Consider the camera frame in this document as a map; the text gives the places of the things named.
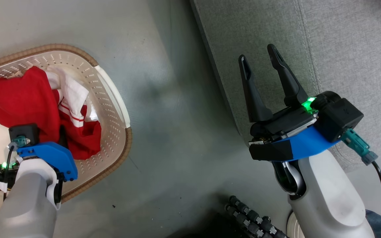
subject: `basket rim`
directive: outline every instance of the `basket rim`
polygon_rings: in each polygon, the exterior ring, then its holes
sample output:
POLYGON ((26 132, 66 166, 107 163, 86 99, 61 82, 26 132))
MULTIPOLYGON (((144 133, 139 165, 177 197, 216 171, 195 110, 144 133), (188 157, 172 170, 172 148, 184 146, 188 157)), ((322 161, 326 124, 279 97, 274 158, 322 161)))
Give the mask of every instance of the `basket rim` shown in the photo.
MULTIPOLYGON (((85 51, 66 44, 49 44, 49 45, 43 45, 35 48, 31 48, 28 50, 23 50, 18 53, 11 54, 9 56, 5 56, 0 58, 0 66, 6 65, 8 63, 15 62, 17 60, 21 60, 24 58, 28 58, 30 56, 39 55, 41 53, 51 52, 51 51, 67 51, 70 53, 74 53, 86 61, 88 61, 93 67, 98 66, 98 62, 90 56, 85 51)), ((111 164, 111 166, 107 167, 97 175, 95 175, 93 178, 89 179, 85 183, 79 185, 75 189, 69 191, 68 193, 64 194, 62 196, 62 203, 67 202, 68 200, 74 198, 75 196, 79 195, 80 193, 86 191, 88 188, 92 187, 108 175, 110 175, 112 172, 114 172, 118 167, 126 160, 127 156, 129 155, 130 148, 132 147, 132 128, 128 127, 124 129, 126 132, 126 141, 124 144, 123 151, 121 152, 121 155, 111 164)))

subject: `floor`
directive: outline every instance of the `floor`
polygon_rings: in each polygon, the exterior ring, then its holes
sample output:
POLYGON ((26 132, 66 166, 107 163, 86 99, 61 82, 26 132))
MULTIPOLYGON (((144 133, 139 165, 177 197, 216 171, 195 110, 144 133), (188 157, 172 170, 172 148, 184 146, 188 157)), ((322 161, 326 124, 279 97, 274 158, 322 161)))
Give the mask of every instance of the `floor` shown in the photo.
MULTIPOLYGON (((286 194, 237 133, 187 0, 0 1, 0 57, 49 43, 95 57, 133 129, 129 158, 62 205, 55 238, 181 237, 231 194, 284 229, 286 194)), ((380 212, 373 168, 349 177, 380 212)))

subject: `plastic basket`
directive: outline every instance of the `plastic basket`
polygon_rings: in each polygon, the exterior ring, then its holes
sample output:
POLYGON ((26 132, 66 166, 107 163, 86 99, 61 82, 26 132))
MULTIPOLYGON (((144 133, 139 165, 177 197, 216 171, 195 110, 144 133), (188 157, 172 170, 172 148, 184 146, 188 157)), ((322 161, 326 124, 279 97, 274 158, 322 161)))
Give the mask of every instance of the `plastic basket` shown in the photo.
MULTIPOLYGON (((132 145, 129 114, 114 83, 97 61, 85 51, 63 44, 45 45, 0 59, 0 77, 25 72, 32 66, 45 69, 62 65, 77 73, 89 90, 102 127, 101 151, 85 161, 76 161, 79 177, 63 184, 66 202, 116 170, 126 159, 132 145)), ((0 164, 6 160, 10 142, 8 129, 0 125, 0 164)), ((3 195, 0 192, 0 207, 3 195)))

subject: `green light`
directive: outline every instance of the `green light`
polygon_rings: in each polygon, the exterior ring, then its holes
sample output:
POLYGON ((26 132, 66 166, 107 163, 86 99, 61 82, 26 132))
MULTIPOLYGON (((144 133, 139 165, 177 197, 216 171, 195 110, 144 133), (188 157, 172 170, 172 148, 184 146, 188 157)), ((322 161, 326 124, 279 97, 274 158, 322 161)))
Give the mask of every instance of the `green light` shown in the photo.
POLYGON ((308 100, 302 104, 302 106, 304 107, 304 109, 305 109, 306 112, 309 112, 309 113, 312 114, 312 112, 315 111, 314 109, 311 108, 311 103, 312 103, 315 99, 316 99, 316 98, 308 98, 308 100))

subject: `gray fabric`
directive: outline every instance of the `gray fabric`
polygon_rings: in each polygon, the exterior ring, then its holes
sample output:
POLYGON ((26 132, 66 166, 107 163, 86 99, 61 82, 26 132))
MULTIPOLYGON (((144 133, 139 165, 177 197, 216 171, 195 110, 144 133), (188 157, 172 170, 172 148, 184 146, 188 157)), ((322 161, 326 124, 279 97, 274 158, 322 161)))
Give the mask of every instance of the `gray fabric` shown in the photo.
MULTIPOLYGON (((239 133, 251 140, 237 59, 244 54, 274 112, 284 93, 266 46, 276 45, 307 93, 331 90, 364 113, 356 131, 381 155, 381 0, 192 0, 239 133)), ((343 143, 345 171, 364 166, 343 143)))

